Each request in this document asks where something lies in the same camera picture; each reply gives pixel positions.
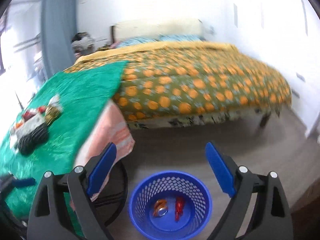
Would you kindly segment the black round stool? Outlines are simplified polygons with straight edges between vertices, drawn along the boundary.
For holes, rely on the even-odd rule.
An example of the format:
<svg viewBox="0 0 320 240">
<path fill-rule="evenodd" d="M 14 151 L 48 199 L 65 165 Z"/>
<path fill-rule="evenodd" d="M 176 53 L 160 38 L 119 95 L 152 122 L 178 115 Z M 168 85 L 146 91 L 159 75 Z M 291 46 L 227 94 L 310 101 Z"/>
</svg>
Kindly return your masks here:
<svg viewBox="0 0 320 240">
<path fill-rule="evenodd" d="M 104 226 L 112 224 L 125 207 L 129 191 L 129 180 L 122 161 L 114 165 L 110 178 L 98 198 L 93 202 Z"/>
</svg>

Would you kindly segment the silver yellow snack bag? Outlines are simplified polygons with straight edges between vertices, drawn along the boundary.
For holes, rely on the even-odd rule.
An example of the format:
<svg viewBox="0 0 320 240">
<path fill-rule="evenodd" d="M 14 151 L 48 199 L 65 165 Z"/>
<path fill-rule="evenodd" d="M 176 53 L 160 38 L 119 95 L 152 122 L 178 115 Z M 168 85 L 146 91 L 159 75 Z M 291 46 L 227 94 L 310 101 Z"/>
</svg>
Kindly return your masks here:
<svg viewBox="0 0 320 240">
<path fill-rule="evenodd" d="M 60 96 L 59 94 L 55 94 L 50 100 L 47 105 L 44 119 L 48 126 L 50 126 L 57 118 L 60 117 L 62 113 L 62 105 L 60 103 Z"/>
</svg>

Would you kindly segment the beige headboard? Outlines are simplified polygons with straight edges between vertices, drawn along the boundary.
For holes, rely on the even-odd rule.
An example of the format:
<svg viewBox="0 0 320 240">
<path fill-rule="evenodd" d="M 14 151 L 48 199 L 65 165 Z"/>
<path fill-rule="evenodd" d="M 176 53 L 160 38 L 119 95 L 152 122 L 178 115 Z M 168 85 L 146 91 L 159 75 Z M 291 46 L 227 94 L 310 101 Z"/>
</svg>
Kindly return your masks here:
<svg viewBox="0 0 320 240">
<path fill-rule="evenodd" d="M 121 22 L 110 27 L 113 43 L 133 37 L 157 39 L 160 35 L 203 35 L 203 24 L 200 20 L 172 20 L 167 22 Z"/>
</svg>

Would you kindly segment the pink striped blanket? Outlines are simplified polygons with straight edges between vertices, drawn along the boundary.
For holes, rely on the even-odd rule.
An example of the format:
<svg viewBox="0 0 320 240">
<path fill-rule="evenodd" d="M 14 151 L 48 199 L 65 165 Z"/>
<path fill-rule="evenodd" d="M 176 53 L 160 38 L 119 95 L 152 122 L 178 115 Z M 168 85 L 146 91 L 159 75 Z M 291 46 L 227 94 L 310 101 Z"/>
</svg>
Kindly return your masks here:
<svg viewBox="0 0 320 240">
<path fill-rule="evenodd" d="M 80 147 L 73 166 L 85 166 L 89 159 L 99 155 L 110 142 L 117 148 L 114 164 L 129 155 L 135 145 L 120 109 L 112 100 L 106 103 L 93 130 Z"/>
</svg>

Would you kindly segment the crushed red soda can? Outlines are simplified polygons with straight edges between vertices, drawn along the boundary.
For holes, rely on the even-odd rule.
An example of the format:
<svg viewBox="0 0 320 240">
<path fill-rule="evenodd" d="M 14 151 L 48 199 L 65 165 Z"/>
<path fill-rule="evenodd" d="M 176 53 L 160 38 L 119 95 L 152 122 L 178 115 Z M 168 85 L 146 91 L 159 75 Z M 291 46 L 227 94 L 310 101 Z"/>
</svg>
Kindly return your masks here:
<svg viewBox="0 0 320 240">
<path fill-rule="evenodd" d="M 31 119 L 33 116 L 35 116 L 36 114 L 43 114 L 47 109 L 47 106 L 40 106 L 37 108 L 29 108 L 27 110 L 25 110 L 25 112 L 22 114 L 22 118 L 24 121 L 28 121 L 29 119 Z"/>
</svg>

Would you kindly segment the orange crumpled wrapper in basket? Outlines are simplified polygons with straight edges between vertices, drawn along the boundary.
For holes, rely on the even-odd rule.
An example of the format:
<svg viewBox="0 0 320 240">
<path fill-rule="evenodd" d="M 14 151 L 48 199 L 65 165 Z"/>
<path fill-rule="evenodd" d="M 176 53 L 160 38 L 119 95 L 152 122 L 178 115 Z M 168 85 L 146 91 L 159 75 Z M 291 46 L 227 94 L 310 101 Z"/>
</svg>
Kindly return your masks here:
<svg viewBox="0 0 320 240">
<path fill-rule="evenodd" d="M 153 217 L 163 217 L 168 212 L 168 202 L 166 199 L 159 199 L 153 206 Z"/>
</svg>

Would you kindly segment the green satin bedspread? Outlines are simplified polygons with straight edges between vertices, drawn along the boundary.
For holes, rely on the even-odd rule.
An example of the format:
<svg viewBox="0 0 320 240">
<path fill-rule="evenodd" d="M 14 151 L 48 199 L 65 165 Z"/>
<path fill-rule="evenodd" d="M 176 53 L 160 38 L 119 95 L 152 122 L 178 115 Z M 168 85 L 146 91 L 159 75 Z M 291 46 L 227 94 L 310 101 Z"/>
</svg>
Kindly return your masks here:
<svg viewBox="0 0 320 240">
<path fill-rule="evenodd" d="M 50 78 L 30 106 L 47 104 L 59 95 L 61 115 L 49 126 L 48 140 L 30 155 L 14 150 L 6 134 L 1 142 L 1 174 L 11 172 L 18 179 L 32 177 L 39 182 L 46 171 L 70 172 L 103 108 L 117 92 L 126 65 L 127 61 L 118 61 L 73 73 L 60 72 Z"/>
</svg>

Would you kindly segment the pile of clothes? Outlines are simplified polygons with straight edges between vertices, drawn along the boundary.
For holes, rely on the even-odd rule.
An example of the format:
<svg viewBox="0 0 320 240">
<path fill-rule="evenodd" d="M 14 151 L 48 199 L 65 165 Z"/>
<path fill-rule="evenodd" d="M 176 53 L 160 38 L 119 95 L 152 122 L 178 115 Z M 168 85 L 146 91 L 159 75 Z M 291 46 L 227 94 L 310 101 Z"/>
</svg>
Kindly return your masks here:
<svg viewBox="0 0 320 240">
<path fill-rule="evenodd" d="M 88 55 L 93 53 L 94 43 L 94 38 L 92 38 L 87 32 L 77 33 L 72 38 L 73 51 L 80 55 Z"/>
</svg>

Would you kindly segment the grey curtain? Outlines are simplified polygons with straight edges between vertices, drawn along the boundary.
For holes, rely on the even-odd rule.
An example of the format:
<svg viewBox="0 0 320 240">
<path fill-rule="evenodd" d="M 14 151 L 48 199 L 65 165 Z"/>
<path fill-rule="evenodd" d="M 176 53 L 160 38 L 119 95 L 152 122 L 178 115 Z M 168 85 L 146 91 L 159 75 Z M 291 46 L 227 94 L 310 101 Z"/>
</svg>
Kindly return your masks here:
<svg viewBox="0 0 320 240">
<path fill-rule="evenodd" d="M 47 79 L 72 66 L 72 39 L 77 33 L 76 0 L 42 0 L 41 45 Z"/>
</svg>

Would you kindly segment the blue mesh trash basket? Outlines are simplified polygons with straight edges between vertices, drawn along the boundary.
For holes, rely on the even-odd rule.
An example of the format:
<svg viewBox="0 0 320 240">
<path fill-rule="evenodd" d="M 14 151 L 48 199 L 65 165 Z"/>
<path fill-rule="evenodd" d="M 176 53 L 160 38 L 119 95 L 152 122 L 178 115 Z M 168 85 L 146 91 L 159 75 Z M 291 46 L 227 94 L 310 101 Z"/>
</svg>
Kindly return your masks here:
<svg viewBox="0 0 320 240">
<path fill-rule="evenodd" d="M 183 197 L 183 215 L 175 221 L 176 197 Z M 153 206 L 166 199 L 168 212 L 153 217 Z M 190 239 L 207 225 L 213 209 L 209 190 L 202 181 L 181 171 L 162 171 L 142 180 L 129 201 L 129 217 L 134 227 L 148 239 Z"/>
</svg>

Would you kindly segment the teal pillow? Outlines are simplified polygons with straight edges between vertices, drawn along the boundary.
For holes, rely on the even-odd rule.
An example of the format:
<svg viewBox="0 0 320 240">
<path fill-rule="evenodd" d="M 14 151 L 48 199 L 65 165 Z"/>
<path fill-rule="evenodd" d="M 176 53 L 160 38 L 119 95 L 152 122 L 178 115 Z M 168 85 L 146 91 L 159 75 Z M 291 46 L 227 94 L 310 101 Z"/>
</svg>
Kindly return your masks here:
<svg viewBox="0 0 320 240">
<path fill-rule="evenodd" d="M 158 38 L 149 37 L 132 37 L 117 43 L 116 48 L 133 46 L 142 43 L 157 41 L 203 41 L 203 37 L 199 35 L 160 35 Z"/>
</svg>

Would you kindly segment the orange floral quilt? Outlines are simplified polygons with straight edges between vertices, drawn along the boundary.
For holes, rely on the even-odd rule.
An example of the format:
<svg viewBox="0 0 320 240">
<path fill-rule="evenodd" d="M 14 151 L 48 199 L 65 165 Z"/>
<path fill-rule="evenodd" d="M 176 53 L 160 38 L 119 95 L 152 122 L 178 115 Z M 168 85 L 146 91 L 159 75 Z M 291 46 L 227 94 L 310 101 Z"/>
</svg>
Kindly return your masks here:
<svg viewBox="0 0 320 240">
<path fill-rule="evenodd" d="M 276 69 L 229 43 L 155 41 L 82 56 L 67 72 L 125 61 L 113 96 L 128 122 L 253 110 L 280 113 L 291 88 Z"/>
</svg>

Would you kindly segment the red wrapper in basket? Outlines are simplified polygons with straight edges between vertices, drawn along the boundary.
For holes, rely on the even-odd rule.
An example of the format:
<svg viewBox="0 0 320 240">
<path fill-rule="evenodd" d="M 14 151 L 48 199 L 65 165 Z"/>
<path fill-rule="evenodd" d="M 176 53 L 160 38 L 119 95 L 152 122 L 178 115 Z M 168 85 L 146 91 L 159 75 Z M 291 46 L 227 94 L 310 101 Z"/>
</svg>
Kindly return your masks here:
<svg viewBox="0 0 320 240">
<path fill-rule="evenodd" d="M 179 221 L 180 217 L 183 215 L 183 209 L 185 205 L 185 200 L 183 197 L 176 197 L 175 202 L 175 221 Z"/>
</svg>

